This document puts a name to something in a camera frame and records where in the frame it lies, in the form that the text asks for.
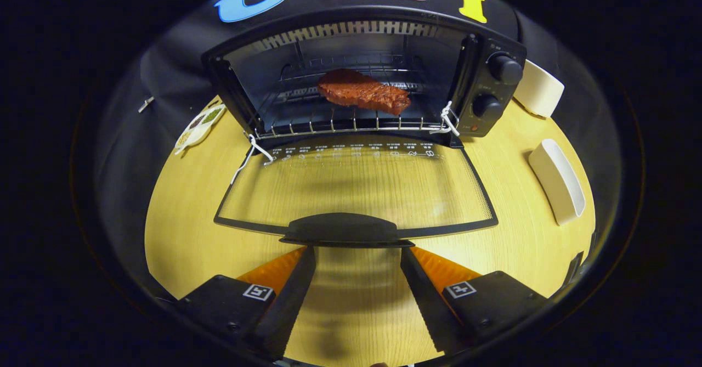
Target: meat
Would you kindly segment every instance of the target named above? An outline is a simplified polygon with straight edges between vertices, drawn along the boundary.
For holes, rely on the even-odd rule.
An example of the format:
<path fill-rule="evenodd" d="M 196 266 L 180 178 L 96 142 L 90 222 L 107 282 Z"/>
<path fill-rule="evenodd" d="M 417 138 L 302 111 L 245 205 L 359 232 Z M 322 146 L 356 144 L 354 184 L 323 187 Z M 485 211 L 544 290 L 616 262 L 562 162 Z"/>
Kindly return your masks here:
<path fill-rule="evenodd" d="M 336 105 L 358 105 L 362 109 L 382 110 L 397 116 L 410 104 L 408 92 L 381 84 L 354 70 L 327 72 L 316 86 L 319 94 Z"/>

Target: oven vent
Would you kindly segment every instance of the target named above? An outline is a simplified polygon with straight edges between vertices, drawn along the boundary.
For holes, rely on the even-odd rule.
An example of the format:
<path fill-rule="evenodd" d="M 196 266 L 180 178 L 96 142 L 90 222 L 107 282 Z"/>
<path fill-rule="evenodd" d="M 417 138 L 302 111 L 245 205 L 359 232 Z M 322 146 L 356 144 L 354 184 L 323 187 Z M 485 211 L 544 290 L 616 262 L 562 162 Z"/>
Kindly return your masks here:
<path fill-rule="evenodd" d="M 298 30 L 292 30 L 276 34 L 271 37 L 264 38 L 260 41 L 249 44 L 246 49 L 255 53 L 263 52 L 264 50 L 275 49 L 286 44 L 304 41 L 307 39 L 316 39 L 324 37 L 332 37 L 337 35 L 350 34 L 397 34 L 397 35 L 414 35 L 417 37 L 436 37 L 440 35 L 441 29 L 436 25 L 417 24 L 416 22 L 406 21 L 347 21 L 336 22 L 335 24 L 313 25 L 304 27 Z"/>

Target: black knob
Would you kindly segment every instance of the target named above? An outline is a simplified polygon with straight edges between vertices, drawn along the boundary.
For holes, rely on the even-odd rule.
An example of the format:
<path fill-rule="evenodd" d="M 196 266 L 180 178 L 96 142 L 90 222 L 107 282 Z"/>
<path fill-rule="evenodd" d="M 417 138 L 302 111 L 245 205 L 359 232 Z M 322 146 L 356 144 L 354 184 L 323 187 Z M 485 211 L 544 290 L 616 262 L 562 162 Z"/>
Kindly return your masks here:
<path fill-rule="evenodd" d="M 504 105 L 493 95 L 480 95 L 473 101 L 473 113 L 485 122 L 496 122 L 504 111 Z"/>
<path fill-rule="evenodd" d="M 504 84 L 513 86 L 522 80 L 522 66 L 509 55 L 493 55 L 487 66 L 492 76 Z"/>

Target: spice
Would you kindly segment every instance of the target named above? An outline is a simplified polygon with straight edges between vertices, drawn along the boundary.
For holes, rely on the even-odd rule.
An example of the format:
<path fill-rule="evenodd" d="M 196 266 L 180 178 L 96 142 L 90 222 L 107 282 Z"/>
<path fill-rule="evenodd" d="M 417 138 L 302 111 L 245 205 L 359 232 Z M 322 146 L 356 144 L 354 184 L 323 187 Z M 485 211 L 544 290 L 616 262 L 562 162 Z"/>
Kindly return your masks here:
<path fill-rule="evenodd" d="M 178 139 L 178 145 L 183 145 L 185 144 L 185 141 L 188 140 L 188 137 L 190 137 L 190 132 L 186 132 L 185 134 L 181 135 L 180 138 Z"/>
<path fill-rule="evenodd" d="M 200 124 L 200 120 L 202 120 L 203 117 L 205 117 L 205 115 L 201 115 L 200 117 L 196 118 L 195 121 L 190 125 L 190 127 L 188 127 L 188 129 L 191 129 L 196 125 Z"/>
<path fill-rule="evenodd" d="M 222 109 L 220 108 L 220 109 L 218 109 L 218 110 L 213 110 L 212 112 L 210 112 L 210 114 L 207 115 L 207 117 L 205 117 L 205 120 L 202 120 L 202 124 L 211 122 L 215 117 L 217 117 L 217 114 L 218 114 L 221 110 L 222 110 Z"/>

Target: white ceramic dish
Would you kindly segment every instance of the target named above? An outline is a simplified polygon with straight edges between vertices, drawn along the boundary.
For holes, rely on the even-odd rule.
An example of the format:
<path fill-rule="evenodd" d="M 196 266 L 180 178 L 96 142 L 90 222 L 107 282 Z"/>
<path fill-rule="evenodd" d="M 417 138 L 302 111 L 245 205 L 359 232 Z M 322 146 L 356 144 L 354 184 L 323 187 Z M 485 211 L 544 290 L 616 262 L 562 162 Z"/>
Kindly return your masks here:
<path fill-rule="evenodd" d="M 564 88 L 564 85 L 546 70 L 526 60 L 524 75 L 514 90 L 514 98 L 532 114 L 551 117 Z"/>
<path fill-rule="evenodd" d="M 219 112 L 214 117 L 214 119 L 212 119 L 206 123 L 203 123 L 203 121 L 207 118 L 207 116 L 209 114 L 211 114 L 212 112 L 215 112 L 216 110 L 219 110 Z M 174 154 L 179 155 L 187 147 L 193 146 L 193 145 L 196 145 L 196 144 L 199 144 L 200 142 L 202 142 L 207 137 L 207 135 L 210 133 L 212 126 L 220 120 L 222 114 L 224 114 L 224 112 L 226 112 L 226 110 L 227 110 L 227 107 L 224 104 L 220 104 L 220 105 L 213 106 L 212 108 L 202 112 L 201 114 L 198 114 L 195 117 L 195 119 L 193 119 L 193 121 L 191 121 L 188 124 L 188 126 L 180 134 L 178 139 L 175 140 L 175 153 Z M 190 126 L 193 125 L 193 122 L 195 122 L 197 119 L 199 119 L 200 116 L 203 116 L 203 118 L 200 120 L 200 122 L 195 127 L 190 128 Z M 186 135 L 188 133 L 190 133 L 190 135 L 188 135 L 188 137 L 186 137 L 186 139 L 183 140 L 183 142 L 179 144 L 178 142 L 183 137 L 183 135 Z"/>
<path fill-rule="evenodd" d="M 570 162 L 553 139 L 544 139 L 529 155 L 529 165 L 546 192 L 559 225 L 585 210 L 585 194 Z"/>

